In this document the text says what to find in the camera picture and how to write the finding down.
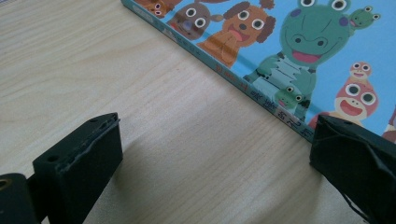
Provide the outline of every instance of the green cartoon dinosaur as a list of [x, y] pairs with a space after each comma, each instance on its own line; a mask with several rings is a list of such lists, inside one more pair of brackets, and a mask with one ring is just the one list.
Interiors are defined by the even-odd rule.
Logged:
[[364, 28], [369, 27], [373, 24], [374, 21], [377, 21], [381, 18], [379, 14], [372, 13], [373, 7], [365, 7], [361, 9], [357, 9], [356, 11], [352, 12], [349, 16], [350, 22], [350, 31], [353, 35], [355, 30], [361, 30]]
[[264, 59], [251, 74], [244, 76], [270, 98], [279, 90], [293, 87], [303, 99], [293, 113], [304, 121], [317, 81], [317, 67], [340, 51], [350, 38], [350, 22], [344, 14], [350, 0], [298, 0], [280, 31], [282, 50]]

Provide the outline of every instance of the red tongue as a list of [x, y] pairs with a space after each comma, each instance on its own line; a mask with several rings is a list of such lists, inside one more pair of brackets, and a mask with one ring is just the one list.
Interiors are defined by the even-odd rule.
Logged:
[[285, 103], [283, 103], [283, 101], [278, 100], [277, 102], [278, 102], [281, 106], [285, 107]]
[[340, 106], [343, 109], [343, 111], [350, 116], [358, 116], [359, 114], [361, 114], [362, 111], [362, 109], [350, 105], [347, 101], [341, 102]]
[[230, 30], [230, 32], [235, 36], [236, 40], [238, 40], [238, 41], [242, 41], [243, 40], [243, 38], [242, 38], [242, 36], [241, 36], [241, 34], [239, 32], [237, 32], [235, 30]]
[[297, 50], [294, 50], [293, 57], [303, 63], [315, 63], [317, 60], [319, 60], [320, 55], [305, 54]]

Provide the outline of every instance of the book spine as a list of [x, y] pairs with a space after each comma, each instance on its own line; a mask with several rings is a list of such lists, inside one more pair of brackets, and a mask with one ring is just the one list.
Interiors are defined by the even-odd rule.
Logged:
[[266, 95], [262, 94], [260, 91], [256, 90], [256, 88], [247, 83], [244, 79], [234, 74], [228, 67], [219, 63], [211, 55], [207, 54], [202, 49], [192, 44], [188, 39], [180, 35], [178, 32], [174, 31], [167, 24], [160, 21], [154, 15], [148, 13], [135, 1], [121, 0], [121, 2], [130, 10], [132, 10], [132, 12], [134, 12], [136, 15], [147, 21], [149, 24], [161, 31], [164, 35], [168, 36], [173, 41], [178, 43], [183, 49], [187, 50], [189, 53], [198, 58], [201, 62], [213, 69], [216, 73], [231, 82], [236, 88], [244, 92], [252, 100], [256, 101], [259, 105], [267, 109], [270, 113], [272, 113], [278, 119], [291, 127], [295, 132], [299, 133], [309, 142], [312, 142], [314, 137], [314, 131], [304, 122], [297, 119], [282, 106], [278, 106], [277, 103], [272, 101]]

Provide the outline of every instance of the light wood surface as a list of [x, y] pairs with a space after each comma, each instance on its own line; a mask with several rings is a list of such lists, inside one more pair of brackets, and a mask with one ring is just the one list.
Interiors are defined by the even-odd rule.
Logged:
[[307, 141], [120, 1], [0, 6], [0, 174], [109, 112], [124, 161], [85, 223], [363, 223]]

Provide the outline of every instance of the brown cartoon dog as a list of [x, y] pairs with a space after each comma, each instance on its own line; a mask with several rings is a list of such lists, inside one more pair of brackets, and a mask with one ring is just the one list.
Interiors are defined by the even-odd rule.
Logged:
[[181, 0], [135, 0], [137, 4], [144, 7], [147, 11], [162, 19], [166, 13], [173, 10], [175, 5]]
[[198, 46], [213, 57], [231, 67], [240, 48], [254, 42], [262, 43], [274, 31], [276, 19], [263, 10], [274, 7], [274, 0], [261, 0], [262, 7], [241, 2], [224, 13], [222, 30], [210, 36]]
[[228, 0], [194, 0], [176, 12], [175, 16], [167, 22], [173, 29], [184, 35], [189, 40], [202, 36], [211, 21], [222, 21], [221, 15], [211, 15], [203, 3], [221, 3]]

